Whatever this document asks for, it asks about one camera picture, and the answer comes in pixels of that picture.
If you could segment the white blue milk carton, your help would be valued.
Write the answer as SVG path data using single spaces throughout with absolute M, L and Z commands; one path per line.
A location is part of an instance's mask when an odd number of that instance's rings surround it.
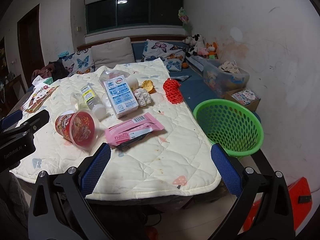
M 139 104 L 124 75 L 103 82 L 116 118 L 136 111 Z

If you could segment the clear plastic bag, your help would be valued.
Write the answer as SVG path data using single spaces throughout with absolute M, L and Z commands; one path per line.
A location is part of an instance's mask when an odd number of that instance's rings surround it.
M 101 86 L 102 86 L 103 88 L 105 88 L 105 85 L 104 85 L 104 82 L 105 82 L 105 81 L 107 81 L 107 80 L 109 80 L 109 79 L 113 79 L 113 78 L 118 77 L 118 76 L 121 76 L 121 75 L 123 75 L 123 76 L 125 76 L 125 77 L 129 77 L 129 76 L 130 76 L 129 73 L 124 72 L 124 71 L 122 71 L 122 70 L 114 70 L 114 69 L 112 69 L 112 70 L 109 70 L 109 69 L 104 70 L 104 71 L 101 73 L 100 77 L 99 77 L 99 83 L 101 84 Z

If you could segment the beige pillow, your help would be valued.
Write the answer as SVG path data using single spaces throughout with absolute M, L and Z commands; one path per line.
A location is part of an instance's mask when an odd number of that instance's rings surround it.
M 135 57 L 129 37 L 91 47 L 91 54 L 98 69 L 114 68 L 117 64 L 134 63 Z

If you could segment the red foam fruit net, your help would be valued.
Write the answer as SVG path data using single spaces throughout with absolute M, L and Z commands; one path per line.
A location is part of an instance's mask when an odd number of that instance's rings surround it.
M 183 95 L 180 91 L 180 83 L 177 80 L 168 78 L 163 84 L 163 90 L 167 100 L 172 104 L 183 102 Z

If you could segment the dark wooden door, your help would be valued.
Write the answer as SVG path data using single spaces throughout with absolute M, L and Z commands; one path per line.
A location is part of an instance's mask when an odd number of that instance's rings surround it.
M 44 67 L 39 29 L 40 5 L 36 5 L 17 22 L 17 39 L 23 75 L 27 87 L 35 70 Z

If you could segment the clear plastic dome lid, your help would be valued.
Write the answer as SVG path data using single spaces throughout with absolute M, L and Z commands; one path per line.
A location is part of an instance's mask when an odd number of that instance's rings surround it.
M 107 93 L 104 93 L 101 97 L 101 101 L 103 103 L 103 105 L 105 106 L 106 109 L 111 109 L 112 108 L 112 104 L 107 96 Z

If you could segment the white paper cup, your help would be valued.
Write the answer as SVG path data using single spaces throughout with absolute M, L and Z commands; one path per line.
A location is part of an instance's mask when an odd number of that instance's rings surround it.
M 126 82 L 132 91 L 139 88 L 139 82 L 134 76 L 129 76 L 126 78 Z

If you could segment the dark clothes pile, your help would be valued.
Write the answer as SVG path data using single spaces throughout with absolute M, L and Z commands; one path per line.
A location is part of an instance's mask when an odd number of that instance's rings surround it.
M 63 79 L 67 77 L 69 72 L 65 69 L 63 64 L 60 61 L 49 62 L 48 65 L 42 69 L 34 70 L 31 80 L 34 81 L 38 76 L 46 79 L 52 77 L 53 81 Z

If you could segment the blue sofa cushion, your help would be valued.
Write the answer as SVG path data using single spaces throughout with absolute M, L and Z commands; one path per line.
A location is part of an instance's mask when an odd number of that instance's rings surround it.
M 174 44 L 180 47 L 186 48 L 187 45 L 182 41 L 165 41 L 169 44 Z M 139 42 L 131 42 L 133 53 L 136 60 L 140 60 L 142 58 L 144 46 L 146 41 Z M 203 81 L 203 77 L 200 73 L 195 71 L 193 68 L 189 67 L 187 69 L 183 69 L 181 72 L 169 72 L 171 78 L 179 77 L 179 76 L 190 76 L 183 82 L 179 82 L 181 84 L 180 91 L 184 97 L 185 102 L 191 109 L 194 108 L 201 102 L 209 100 L 209 99 L 218 99 L 219 97 L 212 91 Z

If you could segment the white tissue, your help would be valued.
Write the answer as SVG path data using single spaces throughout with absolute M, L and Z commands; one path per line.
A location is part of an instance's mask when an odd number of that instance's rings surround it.
M 133 91 L 133 94 L 139 104 L 139 107 L 144 107 L 152 102 L 151 95 L 144 88 L 138 88 Z

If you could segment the hanging colourful flower decoration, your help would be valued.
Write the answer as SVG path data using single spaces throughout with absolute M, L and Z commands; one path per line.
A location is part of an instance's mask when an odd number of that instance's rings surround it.
M 186 31 L 186 33 L 188 34 L 188 36 L 191 36 L 192 31 L 193 31 L 193 26 L 192 26 L 191 22 L 189 21 L 189 17 L 187 15 L 186 11 L 183 9 L 183 7 L 181 7 L 178 11 L 178 18 L 182 22 L 182 26 L 183 26 L 184 30 Z

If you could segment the black white cow plush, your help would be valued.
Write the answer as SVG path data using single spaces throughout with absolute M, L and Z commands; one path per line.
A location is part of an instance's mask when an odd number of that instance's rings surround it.
M 189 46 L 188 51 L 185 53 L 186 57 L 208 55 L 206 46 L 204 45 L 204 39 L 201 34 L 195 34 L 194 36 L 188 36 L 183 40 L 183 43 Z

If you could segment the right butterfly pillow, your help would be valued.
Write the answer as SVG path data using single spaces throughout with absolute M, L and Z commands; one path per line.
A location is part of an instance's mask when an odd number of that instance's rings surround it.
M 143 49 L 141 61 L 161 59 L 170 72 L 180 72 L 185 60 L 187 49 L 175 44 L 147 40 Z

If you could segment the green tissue box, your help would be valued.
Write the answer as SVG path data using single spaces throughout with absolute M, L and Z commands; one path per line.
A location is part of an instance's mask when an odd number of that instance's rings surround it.
M 48 78 L 43 80 L 43 83 L 45 83 L 47 85 L 51 85 L 53 83 L 53 78 L 52 77 L 48 77 Z

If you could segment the clear plastic jelly cup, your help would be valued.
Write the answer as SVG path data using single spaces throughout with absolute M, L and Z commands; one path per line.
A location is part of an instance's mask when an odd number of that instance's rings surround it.
M 87 108 L 87 103 L 85 103 L 84 98 L 80 93 L 71 93 L 71 104 L 76 112 Z

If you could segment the red instant noodle cup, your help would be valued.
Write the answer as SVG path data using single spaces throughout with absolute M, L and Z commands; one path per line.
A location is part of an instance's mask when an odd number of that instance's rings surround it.
M 58 116 L 55 129 L 75 147 L 90 151 L 98 139 L 99 121 L 91 111 L 82 109 Z

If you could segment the pink snack wrapper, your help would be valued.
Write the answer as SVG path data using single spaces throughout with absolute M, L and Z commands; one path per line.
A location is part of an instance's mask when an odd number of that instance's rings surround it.
M 150 133 L 163 129 L 164 126 L 155 117 L 145 113 L 106 129 L 105 138 L 110 146 L 123 150 Z

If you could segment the cardboard box with books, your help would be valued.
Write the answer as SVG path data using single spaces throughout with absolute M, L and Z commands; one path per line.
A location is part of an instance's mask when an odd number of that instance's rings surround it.
M 250 89 L 236 89 L 225 93 L 225 99 L 236 102 L 246 109 L 255 112 L 260 102 L 259 96 Z

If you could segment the orange chip piece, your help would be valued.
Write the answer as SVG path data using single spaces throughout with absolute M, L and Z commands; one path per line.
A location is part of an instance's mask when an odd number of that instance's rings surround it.
M 152 94 L 154 93 L 156 90 L 155 90 L 155 87 L 154 87 L 154 84 L 151 80 L 145 80 L 142 82 L 141 84 L 141 88 L 142 89 L 145 89 L 149 94 Z

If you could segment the cream quilted table cover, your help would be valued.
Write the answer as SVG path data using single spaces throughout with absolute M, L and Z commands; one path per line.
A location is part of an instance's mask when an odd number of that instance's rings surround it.
M 111 159 L 93 192 L 92 200 L 120 201 L 161 196 L 193 196 L 216 189 L 221 176 L 211 157 L 211 145 L 184 102 L 168 101 L 163 89 L 169 72 L 160 59 L 119 64 L 116 70 L 151 81 L 151 103 L 121 118 L 114 109 L 99 122 L 96 143 L 85 150 L 58 133 L 56 119 L 74 111 L 72 94 L 90 85 L 99 96 L 105 92 L 99 78 L 106 70 L 76 74 L 53 83 L 54 91 L 41 105 L 49 112 L 48 124 L 34 135 L 35 152 L 21 160 L 13 174 L 35 183 L 40 171 L 58 174 L 79 166 L 102 143 L 111 147 Z

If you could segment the green perforated plastic basket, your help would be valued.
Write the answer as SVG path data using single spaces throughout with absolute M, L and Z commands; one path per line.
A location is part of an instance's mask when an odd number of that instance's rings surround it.
M 193 115 L 212 144 L 220 144 L 236 158 L 258 152 L 264 131 L 259 119 L 240 104 L 225 99 L 199 103 Z

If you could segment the dark window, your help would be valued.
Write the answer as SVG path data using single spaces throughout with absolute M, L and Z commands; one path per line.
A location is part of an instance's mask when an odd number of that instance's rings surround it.
M 86 5 L 87 33 L 144 25 L 181 26 L 183 0 L 100 0 Z

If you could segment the red plastic stool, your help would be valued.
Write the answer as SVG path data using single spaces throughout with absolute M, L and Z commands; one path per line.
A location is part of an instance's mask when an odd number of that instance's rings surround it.
M 291 199 L 294 230 L 297 230 L 312 208 L 312 196 L 308 181 L 302 177 L 288 186 L 288 191 Z M 257 200 L 252 205 L 252 208 L 244 222 L 243 231 L 250 229 L 255 215 L 259 210 L 261 200 Z

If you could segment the clear plastic storage bin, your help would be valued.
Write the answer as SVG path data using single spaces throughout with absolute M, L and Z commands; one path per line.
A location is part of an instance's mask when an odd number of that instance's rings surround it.
M 249 81 L 248 72 L 238 68 L 235 61 L 230 62 L 230 68 L 226 71 L 222 69 L 221 65 L 228 63 L 228 61 L 205 59 L 200 56 L 190 56 L 187 61 L 200 71 L 204 83 L 219 98 L 223 98 L 231 90 L 245 88 Z

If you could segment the left butterfly pillow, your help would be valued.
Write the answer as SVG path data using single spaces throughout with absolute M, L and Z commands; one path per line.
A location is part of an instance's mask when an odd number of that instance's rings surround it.
M 68 77 L 75 74 L 88 74 L 95 72 L 95 63 L 90 48 L 66 55 L 61 59 L 61 61 L 68 72 Z

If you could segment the orange fox plush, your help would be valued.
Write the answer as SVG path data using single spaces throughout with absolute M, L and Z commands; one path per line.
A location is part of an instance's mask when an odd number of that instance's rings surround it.
M 207 55 L 206 57 L 209 59 L 218 59 L 217 55 L 217 44 L 216 42 L 213 43 L 206 43 L 206 50 L 207 50 Z

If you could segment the butterfly pillow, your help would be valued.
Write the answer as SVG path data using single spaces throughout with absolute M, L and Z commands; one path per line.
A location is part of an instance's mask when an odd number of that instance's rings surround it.
M 180 72 L 185 60 L 187 49 L 175 44 L 147 40 L 143 49 L 141 61 L 161 59 L 170 72 Z
M 61 61 L 68 72 L 68 77 L 75 74 L 88 74 L 95 72 L 95 63 L 90 48 L 66 55 L 61 59 Z

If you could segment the clear bottle yellow green label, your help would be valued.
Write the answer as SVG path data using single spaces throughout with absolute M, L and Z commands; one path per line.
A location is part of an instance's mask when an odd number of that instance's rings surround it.
M 89 83 L 81 88 L 81 94 L 85 103 L 87 103 L 88 108 L 99 121 L 107 117 L 107 110 L 105 106 Z

